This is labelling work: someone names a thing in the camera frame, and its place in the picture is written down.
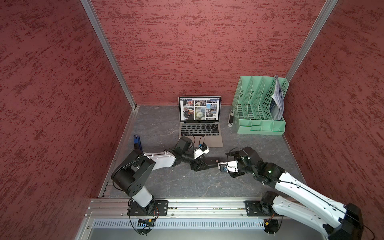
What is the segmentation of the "silver laptop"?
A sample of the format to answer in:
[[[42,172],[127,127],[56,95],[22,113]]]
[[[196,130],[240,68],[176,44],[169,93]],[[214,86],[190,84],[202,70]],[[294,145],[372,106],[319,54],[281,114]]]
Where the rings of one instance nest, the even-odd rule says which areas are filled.
[[[220,96],[183,96],[179,104],[179,136],[187,137],[195,146],[223,147],[220,127],[222,98]]]

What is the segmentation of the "black wireless mouse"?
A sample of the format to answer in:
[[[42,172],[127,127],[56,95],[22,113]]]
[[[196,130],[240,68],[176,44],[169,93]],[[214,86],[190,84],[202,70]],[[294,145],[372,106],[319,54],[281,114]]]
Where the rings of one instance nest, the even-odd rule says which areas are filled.
[[[201,169],[207,170],[212,168],[218,168],[219,167],[219,160],[214,159],[203,159],[201,160]]]

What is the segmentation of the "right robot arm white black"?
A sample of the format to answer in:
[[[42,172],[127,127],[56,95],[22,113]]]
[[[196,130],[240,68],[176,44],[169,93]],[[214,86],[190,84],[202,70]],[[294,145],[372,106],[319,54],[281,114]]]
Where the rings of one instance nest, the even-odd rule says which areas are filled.
[[[332,200],[298,181],[282,167],[264,162],[250,147],[234,148],[226,154],[227,172],[232,178],[250,174],[267,191],[251,210],[266,216],[285,216],[300,222],[328,240],[360,240],[364,231],[362,211],[356,205],[344,205]]]

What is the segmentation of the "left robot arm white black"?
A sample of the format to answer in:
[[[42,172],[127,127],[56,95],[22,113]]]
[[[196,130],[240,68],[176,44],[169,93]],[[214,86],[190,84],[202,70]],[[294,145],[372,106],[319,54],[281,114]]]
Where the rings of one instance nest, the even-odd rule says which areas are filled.
[[[208,170],[210,166],[205,162],[204,155],[209,151],[205,143],[195,148],[187,137],[181,137],[176,145],[161,153],[144,153],[134,149],[113,171],[111,180],[114,187],[133,199],[145,215],[156,214],[155,198],[145,187],[152,171],[173,168],[182,162],[189,163],[195,172]]]

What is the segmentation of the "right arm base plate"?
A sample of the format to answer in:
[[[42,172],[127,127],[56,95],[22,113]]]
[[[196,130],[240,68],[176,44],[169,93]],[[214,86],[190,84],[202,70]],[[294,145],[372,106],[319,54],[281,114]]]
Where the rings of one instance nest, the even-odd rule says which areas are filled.
[[[248,217],[281,217],[273,210],[272,204],[263,201],[244,201],[244,204]]]

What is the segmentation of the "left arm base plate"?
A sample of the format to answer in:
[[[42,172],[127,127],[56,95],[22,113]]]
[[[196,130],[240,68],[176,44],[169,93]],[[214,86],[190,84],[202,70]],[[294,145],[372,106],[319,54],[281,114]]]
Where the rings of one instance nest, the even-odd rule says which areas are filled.
[[[167,215],[168,206],[169,201],[167,200],[152,200],[145,208],[135,201],[130,201],[128,215],[162,217]]]

